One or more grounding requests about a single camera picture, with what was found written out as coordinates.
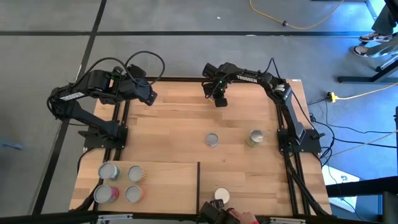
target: concrete floor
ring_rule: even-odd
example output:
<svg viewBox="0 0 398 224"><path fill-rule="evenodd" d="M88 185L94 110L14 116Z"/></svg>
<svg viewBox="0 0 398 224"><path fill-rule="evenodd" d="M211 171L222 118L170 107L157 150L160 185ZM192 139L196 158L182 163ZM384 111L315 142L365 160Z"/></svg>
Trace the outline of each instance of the concrete floor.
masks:
<svg viewBox="0 0 398 224"><path fill-rule="evenodd" d="M11 1L0 0L0 30L91 30L100 0L89 1ZM296 25L307 26L327 14L337 2L258 1L261 11L272 13ZM364 3L345 2L325 23L312 31L370 31L373 19ZM248 1L108 1L99 30L292 30L253 12ZM23 143L24 149L0 150L0 216L30 213L60 125L45 107L53 87L74 81L87 44L87 37L0 37L0 119L1 138ZM207 63L236 63L249 69L265 69L274 57L285 78L303 80L307 101L323 98L328 91L350 96L379 88L379 85L339 84L339 75L374 75L373 68L384 58L361 58L349 48L355 38L336 37L97 37L88 65L101 57L121 60L138 50L151 50L166 62L165 76L201 75ZM148 74L157 75L160 63L140 56L134 61ZM113 63L98 68L112 69ZM398 92L390 88L373 95L329 104L329 122L360 130L393 131L392 115ZM89 111L95 101L81 104ZM325 120L325 105L310 111ZM327 133L322 145L330 142ZM79 128L69 127L44 212L67 211L76 178L76 162L83 138ZM357 141L377 138L335 129L338 137ZM380 144L396 144L394 137ZM351 147L335 143L334 152ZM362 147L330 160L330 165L364 179L397 175L397 155L393 149Z"/></svg>

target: hand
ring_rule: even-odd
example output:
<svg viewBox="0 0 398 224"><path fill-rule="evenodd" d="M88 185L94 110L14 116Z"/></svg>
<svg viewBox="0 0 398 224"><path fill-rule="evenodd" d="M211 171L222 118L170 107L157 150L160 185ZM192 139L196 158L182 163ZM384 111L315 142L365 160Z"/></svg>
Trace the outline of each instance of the hand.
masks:
<svg viewBox="0 0 398 224"><path fill-rule="evenodd" d="M241 221L241 224L258 224L256 217L253 214L251 214L250 212L244 212L244 213L240 214L235 209L231 209L229 211L229 214L231 214L233 217L235 217L239 221Z"/></svg>

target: wooden table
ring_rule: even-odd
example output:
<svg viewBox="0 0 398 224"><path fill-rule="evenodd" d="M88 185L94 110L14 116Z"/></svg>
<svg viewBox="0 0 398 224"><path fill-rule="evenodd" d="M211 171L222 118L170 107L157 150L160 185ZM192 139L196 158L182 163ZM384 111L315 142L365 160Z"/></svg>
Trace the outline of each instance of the wooden table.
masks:
<svg viewBox="0 0 398 224"><path fill-rule="evenodd" d="M288 82L308 115L301 81ZM212 101L205 99L198 82L157 82L154 90L158 97L152 106L131 101L127 120L129 136L121 154L122 161L201 162L200 206L213 199L217 188L225 187L231 194L226 207L256 215L292 214L285 164L278 152L276 108L261 86L250 83L229 85L225 108L216 108ZM311 128L295 100L293 105L298 120ZM109 120L112 113L113 106L97 102L96 116ZM266 136L255 148L245 142L253 129L262 130ZM205 137L209 133L218 135L216 147L206 145ZM70 208L79 206L98 182L97 168L103 155L104 149L95 149L82 159ZM306 186L323 209L331 213L318 160L307 153L301 153L301 159ZM175 180L176 184L183 181L182 178ZM296 186L298 209L303 213L299 192ZM121 192L118 200L125 200L123 195ZM192 208L196 201L192 197L189 200L191 209L181 209L178 200L172 200L167 203L165 213L195 213ZM112 204L100 205L99 210L112 207ZM154 208L154 204L140 210L123 208L120 212L159 211L151 207Z"/></svg>

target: sneaker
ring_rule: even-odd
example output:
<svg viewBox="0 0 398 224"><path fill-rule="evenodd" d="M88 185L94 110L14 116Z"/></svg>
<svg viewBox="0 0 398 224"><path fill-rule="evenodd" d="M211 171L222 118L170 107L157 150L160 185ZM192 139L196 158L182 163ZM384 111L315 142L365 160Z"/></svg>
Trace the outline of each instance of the sneaker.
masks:
<svg viewBox="0 0 398 224"><path fill-rule="evenodd" d="M372 42L372 41L378 41L378 42L388 42L392 38L392 35L382 35L379 34L378 32L373 32L370 34L362 35L359 37L359 40L362 42Z"/></svg>
<svg viewBox="0 0 398 224"><path fill-rule="evenodd" d="M368 57L368 55L367 55L368 50L369 49L367 47L362 47L362 46L353 47L354 54L361 56L361 57Z"/></svg>

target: can lid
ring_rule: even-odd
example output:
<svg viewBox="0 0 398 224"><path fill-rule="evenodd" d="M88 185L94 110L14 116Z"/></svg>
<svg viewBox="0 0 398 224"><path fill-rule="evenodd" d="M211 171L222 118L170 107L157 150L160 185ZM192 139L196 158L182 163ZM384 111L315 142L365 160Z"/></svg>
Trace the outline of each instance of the can lid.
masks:
<svg viewBox="0 0 398 224"><path fill-rule="evenodd" d="M214 147L218 143L218 136L214 133L210 133L206 136L206 143L207 145Z"/></svg>
<svg viewBox="0 0 398 224"><path fill-rule="evenodd" d="M126 193L124 194L124 196L129 202L136 203L141 198L141 193L142 192L140 187L132 185L126 189Z"/></svg>
<svg viewBox="0 0 398 224"><path fill-rule="evenodd" d="M130 180L139 181L142 178L142 169L140 166L132 166L127 174Z"/></svg>
<svg viewBox="0 0 398 224"><path fill-rule="evenodd" d="M112 189L108 185L100 185L94 191L94 200L98 203L105 203L112 197Z"/></svg>
<svg viewBox="0 0 398 224"><path fill-rule="evenodd" d="M104 162L98 169L98 175L102 179L109 179L114 175L115 165L110 162Z"/></svg>
<svg viewBox="0 0 398 224"><path fill-rule="evenodd" d="M227 203L229 201L229 191L223 187L218 188L214 193L214 198L223 199L223 202Z"/></svg>
<svg viewBox="0 0 398 224"><path fill-rule="evenodd" d="M262 140L264 140L264 134L260 130L253 130L251 131L250 138L256 142L260 143Z"/></svg>

